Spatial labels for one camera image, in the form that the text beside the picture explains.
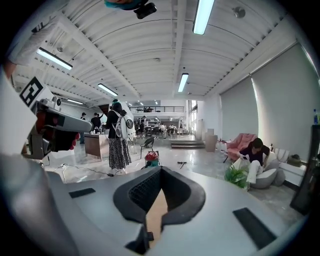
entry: railing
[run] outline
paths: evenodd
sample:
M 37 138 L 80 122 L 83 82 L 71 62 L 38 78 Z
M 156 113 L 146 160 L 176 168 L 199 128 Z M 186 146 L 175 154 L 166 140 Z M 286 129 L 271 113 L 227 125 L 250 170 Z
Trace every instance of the railing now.
M 184 113 L 184 106 L 134 106 L 130 107 L 132 113 L 159 113 L 159 112 L 176 112 Z

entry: backpack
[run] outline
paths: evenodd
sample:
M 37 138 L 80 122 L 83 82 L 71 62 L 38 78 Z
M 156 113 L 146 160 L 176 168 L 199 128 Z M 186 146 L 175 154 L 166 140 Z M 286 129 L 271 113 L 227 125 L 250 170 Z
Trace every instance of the backpack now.
M 129 115 L 122 116 L 118 112 L 115 112 L 118 116 L 118 121 L 116 124 L 112 124 L 113 129 L 115 130 L 115 134 L 121 139 L 128 139 L 132 138 L 136 135 L 134 121 L 131 119 Z

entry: potted plant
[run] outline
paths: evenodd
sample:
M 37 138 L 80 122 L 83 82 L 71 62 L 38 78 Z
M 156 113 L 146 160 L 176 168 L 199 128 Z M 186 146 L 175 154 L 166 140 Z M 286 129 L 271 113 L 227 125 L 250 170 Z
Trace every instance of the potted plant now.
M 231 165 L 225 172 L 224 179 L 227 182 L 235 184 L 239 188 L 246 189 L 247 187 L 247 175 L 246 170 L 236 169 L 233 165 Z

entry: balcony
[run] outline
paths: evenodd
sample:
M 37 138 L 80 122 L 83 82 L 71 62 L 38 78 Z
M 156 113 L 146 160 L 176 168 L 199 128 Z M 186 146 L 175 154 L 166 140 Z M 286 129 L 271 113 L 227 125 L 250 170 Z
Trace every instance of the balcony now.
M 130 107 L 133 114 L 145 114 L 145 113 L 179 113 L 180 115 L 185 113 L 184 106 L 135 106 Z

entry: roller blind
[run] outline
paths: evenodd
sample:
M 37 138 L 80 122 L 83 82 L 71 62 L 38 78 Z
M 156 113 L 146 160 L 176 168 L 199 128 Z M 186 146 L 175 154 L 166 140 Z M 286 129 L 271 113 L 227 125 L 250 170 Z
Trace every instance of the roller blind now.
M 307 160 L 319 81 L 300 44 L 252 75 L 261 106 L 263 142 Z
M 258 135 L 258 110 L 250 78 L 221 94 L 222 137 L 233 140 L 239 133 Z

